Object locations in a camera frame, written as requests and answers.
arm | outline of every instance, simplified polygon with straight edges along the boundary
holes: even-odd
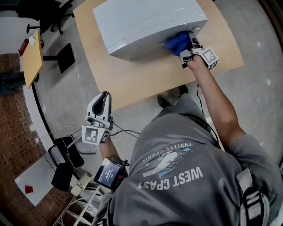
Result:
[[[106,140],[105,144],[101,144],[99,148],[102,155],[102,159],[110,158],[113,155],[120,158],[110,137]]]
[[[194,59],[187,62],[187,65],[193,71],[203,91],[208,111],[219,138],[225,150],[229,151],[234,141],[245,135],[245,132],[239,126],[235,109],[219,88],[200,56],[194,56]]]

wooden table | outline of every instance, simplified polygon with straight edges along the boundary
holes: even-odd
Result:
[[[122,108],[165,90],[195,81],[191,70],[182,69],[180,58],[165,50],[125,61],[109,56],[92,9],[104,0],[86,0],[74,10],[76,25],[99,91],[112,95],[112,109]],[[213,75],[244,65],[230,28],[212,0],[197,0],[208,18],[198,34],[199,42],[219,57]]]
[[[35,44],[31,45],[29,43],[23,53],[23,73],[28,89],[43,65],[39,29],[36,29],[33,36],[35,38]]]

backpack strap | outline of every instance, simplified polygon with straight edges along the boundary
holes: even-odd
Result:
[[[243,192],[240,206],[240,226],[266,226],[269,216],[269,201],[265,194],[254,186],[249,169],[236,176]]]

hand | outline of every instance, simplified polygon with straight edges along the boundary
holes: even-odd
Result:
[[[197,73],[199,71],[208,70],[206,65],[203,62],[203,59],[199,55],[194,55],[193,60],[187,62],[187,66],[194,72]]]

gray t-shirt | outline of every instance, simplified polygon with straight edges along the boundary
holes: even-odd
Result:
[[[107,212],[108,225],[118,226],[239,225],[236,175],[246,168],[269,199],[270,223],[282,204],[283,183],[258,141],[244,135],[227,153],[189,118],[163,116],[140,134],[129,177],[104,195],[95,222]]]

